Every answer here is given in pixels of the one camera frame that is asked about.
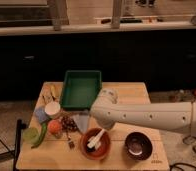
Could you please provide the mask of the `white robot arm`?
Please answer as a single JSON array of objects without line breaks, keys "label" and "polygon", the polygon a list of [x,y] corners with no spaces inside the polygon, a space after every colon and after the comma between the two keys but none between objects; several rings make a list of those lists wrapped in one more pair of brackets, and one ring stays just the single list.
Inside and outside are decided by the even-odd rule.
[{"label": "white robot arm", "polygon": [[115,90],[103,88],[90,108],[90,115],[105,129],[123,123],[196,137],[196,102],[132,103]]}]

